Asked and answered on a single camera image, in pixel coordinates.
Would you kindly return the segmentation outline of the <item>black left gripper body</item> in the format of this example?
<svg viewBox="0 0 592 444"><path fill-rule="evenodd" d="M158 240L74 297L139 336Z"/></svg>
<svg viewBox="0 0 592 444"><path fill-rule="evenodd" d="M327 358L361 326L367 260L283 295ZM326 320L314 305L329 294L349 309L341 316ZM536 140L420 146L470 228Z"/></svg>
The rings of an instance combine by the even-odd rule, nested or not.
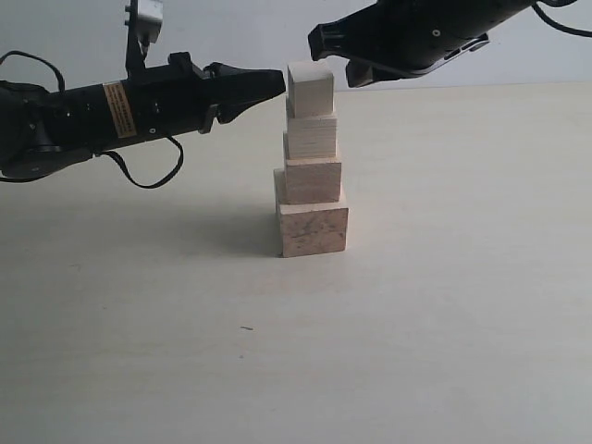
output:
<svg viewBox="0 0 592 444"><path fill-rule="evenodd" d="M129 107L135 127L129 142L207 133L212 106L199 91L205 78L188 52L172 53L165 65L152 68L144 65L141 54L129 54Z"/></svg>

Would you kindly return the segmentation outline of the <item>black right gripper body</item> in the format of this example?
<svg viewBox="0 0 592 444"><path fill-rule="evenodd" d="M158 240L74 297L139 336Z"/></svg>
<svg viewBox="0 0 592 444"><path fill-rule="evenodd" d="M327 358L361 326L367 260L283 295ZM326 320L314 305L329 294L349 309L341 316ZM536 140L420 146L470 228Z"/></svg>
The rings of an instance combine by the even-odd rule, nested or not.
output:
<svg viewBox="0 0 592 444"><path fill-rule="evenodd" d="M474 1L378 1L347 17L316 25L311 58L387 59L401 78L423 77L489 43Z"/></svg>

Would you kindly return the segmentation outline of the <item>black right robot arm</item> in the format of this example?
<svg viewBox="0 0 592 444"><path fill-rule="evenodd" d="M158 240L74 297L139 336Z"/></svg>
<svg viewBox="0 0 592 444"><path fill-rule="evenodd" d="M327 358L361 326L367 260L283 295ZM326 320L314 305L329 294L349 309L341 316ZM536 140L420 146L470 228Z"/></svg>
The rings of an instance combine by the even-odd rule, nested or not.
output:
<svg viewBox="0 0 592 444"><path fill-rule="evenodd" d="M377 1L308 35L311 58L348 61L351 88L416 79L488 43L532 1Z"/></svg>

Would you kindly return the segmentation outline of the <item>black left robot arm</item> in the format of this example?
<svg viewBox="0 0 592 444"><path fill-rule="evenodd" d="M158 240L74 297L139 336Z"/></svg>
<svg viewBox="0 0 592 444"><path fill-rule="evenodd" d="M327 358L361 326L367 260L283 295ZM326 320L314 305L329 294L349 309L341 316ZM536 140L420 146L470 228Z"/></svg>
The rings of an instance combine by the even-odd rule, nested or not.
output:
<svg viewBox="0 0 592 444"><path fill-rule="evenodd" d="M31 182L95 156L118 160L123 147L206 134L285 91L279 70L198 68L186 52L124 80L69 90L2 81L1 180Z"/></svg>

